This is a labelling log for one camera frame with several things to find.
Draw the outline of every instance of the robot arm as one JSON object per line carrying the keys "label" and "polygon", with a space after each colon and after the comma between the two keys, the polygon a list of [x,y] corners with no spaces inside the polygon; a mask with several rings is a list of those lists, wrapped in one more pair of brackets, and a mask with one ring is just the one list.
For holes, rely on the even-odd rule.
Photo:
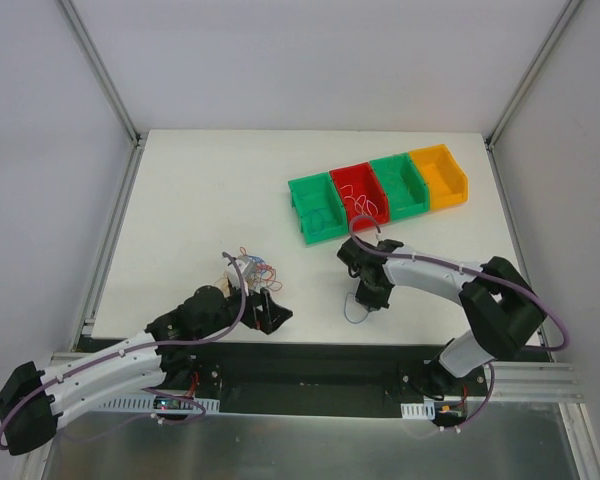
{"label": "robot arm", "polygon": [[461,306],[471,329],[452,340],[423,367],[420,375],[410,376],[415,388],[425,395],[444,395],[456,379],[493,359],[512,360],[540,327],[546,315],[533,302],[495,282],[477,278],[470,271],[484,272],[531,288],[507,260],[493,257],[486,264],[468,262],[460,271],[444,264],[417,260],[418,252],[395,240],[383,240],[377,246],[362,242],[367,249],[381,254],[406,254],[409,258],[392,258],[365,251],[353,239],[338,251],[338,258],[348,267],[349,275],[359,278],[356,301],[369,311],[389,308],[394,286],[408,286],[433,293]]}
{"label": "robot arm", "polygon": [[293,313],[276,305],[267,289],[249,291],[241,277],[248,274],[252,262],[248,257],[235,262],[240,275],[229,276],[226,298],[220,289],[203,286],[143,332],[107,349],[42,371],[33,362],[16,368],[0,391],[0,420],[4,422],[23,398],[33,396],[4,427],[9,452],[30,452],[53,438],[58,428],[107,400],[160,385],[191,368],[187,347],[236,321],[242,289],[248,293],[240,321],[267,335],[275,332]]}

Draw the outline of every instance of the plastic bin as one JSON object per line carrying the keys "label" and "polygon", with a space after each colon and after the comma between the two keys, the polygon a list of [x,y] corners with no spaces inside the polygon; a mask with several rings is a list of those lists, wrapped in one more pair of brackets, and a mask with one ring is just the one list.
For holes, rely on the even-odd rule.
{"label": "plastic bin", "polygon": [[[347,221],[360,214],[370,215],[380,224],[389,221],[387,196],[369,163],[331,170],[329,174],[344,204]],[[371,226],[371,220],[361,220],[355,230]]]}
{"label": "plastic bin", "polygon": [[346,235],[347,214],[328,173],[290,180],[291,206],[307,244]]}
{"label": "plastic bin", "polygon": [[446,145],[412,150],[409,156],[429,186],[431,210],[467,201],[469,182]]}
{"label": "plastic bin", "polygon": [[389,201],[392,222],[429,210],[429,187],[408,153],[369,162]]}

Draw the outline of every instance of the white table surface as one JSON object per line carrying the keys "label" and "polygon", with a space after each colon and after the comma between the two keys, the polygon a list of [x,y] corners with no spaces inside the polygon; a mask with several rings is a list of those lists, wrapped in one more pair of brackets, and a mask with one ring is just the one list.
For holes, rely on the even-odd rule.
{"label": "white table surface", "polygon": [[[329,131],[151,131],[97,312],[93,337],[145,328],[221,277],[221,252],[264,258],[284,284],[274,300],[293,310],[276,333],[239,326],[229,341],[444,344],[468,329],[457,305],[396,288],[388,310],[360,325],[343,317],[357,282],[336,252],[345,237],[306,246],[287,181],[445,143],[469,179],[467,203],[383,229],[384,238],[459,261],[514,249],[479,134]],[[362,238],[375,241],[372,233]],[[352,316],[356,313],[351,302]]]}

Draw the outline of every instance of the white wall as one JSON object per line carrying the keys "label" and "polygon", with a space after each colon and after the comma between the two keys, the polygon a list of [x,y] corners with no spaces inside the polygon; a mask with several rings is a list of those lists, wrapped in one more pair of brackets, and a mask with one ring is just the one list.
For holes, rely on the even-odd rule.
{"label": "white wall", "polygon": [[75,0],[140,130],[489,133],[565,0]]}
{"label": "white wall", "polygon": [[600,440],[600,1],[585,2],[496,146],[530,277],[568,322]]}
{"label": "white wall", "polygon": [[0,388],[67,348],[129,153],[54,2],[0,1]]}

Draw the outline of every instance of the metal frame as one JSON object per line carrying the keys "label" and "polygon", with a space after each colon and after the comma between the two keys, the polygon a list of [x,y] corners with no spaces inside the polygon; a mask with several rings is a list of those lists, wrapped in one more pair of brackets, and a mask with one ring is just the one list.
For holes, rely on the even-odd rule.
{"label": "metal frame", "polygon": [[531,61],[531,65],[529,65],[527,71],[522,76],[520,83],[518,83],[518,86],[509,99],[509,102],[502,112],[502,115],[500,115],[500,118],[496,122],[493,132],[491,135],[489,135],[487,139],[489,150],[493,150],[493,146],[502,136],[502,132],[509,124],[509,120],[511,120],[511,117],[520,106],[522,100],[526,97],[531,86],[535,83],[540,71],[553,53],[553,50],[564,35],[567,27],[573,21],[575,14],[578,12],[578,9],[583,2],[584,0],[568,0],[562,8],[558,18],[556,18],[555,22],[551,26],[551,29],[549,30],[549,33],[542,42],[542,45],[540,45],[538,53],[536,53],[536,56]]}
{"label": "metal frame", "polygon": [[93,43],[91,35],[89,35],[87,27],[82,21],[76,6],[73,4],[72,0],[56,0],[56,4],[67,21],[69,30],[71,30],[71,33],[75,36],[89,67],[91,67],[93,75],[96,77],[96,80],[102,89],[102,93],[104,93],[104,96],[109,101],[109,104],[113,108],[113,111],[126,130],[131,141],[134,142],[134,144],[137,143],[140,139],[140,134],[134,126],[133,120],[131,120],[131,116],[125,107],[122,98],[120,98],[118,89],[113,83],[113,80],[111,80],[109,72],[102,61],[98,49],[96,48],[95,43]]}
{"label": "metal frame", "polygon": [[96,269],[93,273],[89,290],[87,292],[86,299],[82,309],[80,310],[80,316],[78,318],[78,325],[75,329],[75,336],[73,339],[73,347],[80,340],[85,324],[89,327],[89,324],[93,324],[93,319],[98,311],[100,304],[100,298],[102,297],[102,291],[104,290],[104,284],[107,280],[107,274],[109,273],[109,267],[111,266],[111,260],[113,259],[113,252],[118,242],[120,230],[122,229],[122,221],[124,220],[124,214],[127,211],[127,205],[129,204],[129,198],[131,197],[131,190],[140,167],[140,160],[144,152],[144,145],[146,143],[146,137],[140,136],[138,143],[133,147],[131,156],[129,157],[127,168],[122,178],[122,185],[116,197],[116,203],[109,219],[107,231],[98,253],[98,261],[96,263]]}
{"label": "metal frame", "polygon": [[[127,170],[118,192],[114,211],[109,220],[108,229],[99,252],[97,267],[84,302],[82,314],[79,318],[80,325],[76,329],[75,346],[85,329],[85,323],[87,324],[88,329],[89,324],[93,323],[93,318],[97,312],[117,238],[122,227],[124,214],[144,150],[146,136],[141,136],[137,131],[73,1],[55,0],[55,2],[67,21],[69,29],[75,36],[103,94],[114,109],[120,123],[134,145],[133,152],[128,161]],[[516,257],[522,274],[527,279],[528,274],[524,256],[522,255],[520,248],[515,218],[512,215],[508,196],[500,178],[497,163],[493,157],[493,149],[517,108],[520,106],[522,100],[526,97],[526,94],[538,78],[547,60],[555,50],[562,35],[573,21],[582,3],[583,0],[568,0],[565,3],[486,141],[486,148],[489,153],[498,192],[503,201],[503,208],[514,243]],[[55,354],[51,364],[63,363],[68,361],[69,358],[76,358],[79,356],[82,356],[82,354]],[[496,362],[494,365],[497,376],[492,401],[558,403],[560,405],[567,436],[581,478],[600,478],[599,448],[592,435],[586,405],[583,403],[584,398],[581,386],[578,383],[572,367],[569,364],[561,363],[511,364],[507,362]],[[13,478],[41,478],[50,448],[51,442],[44,447],[21,457],[14,471]]]}

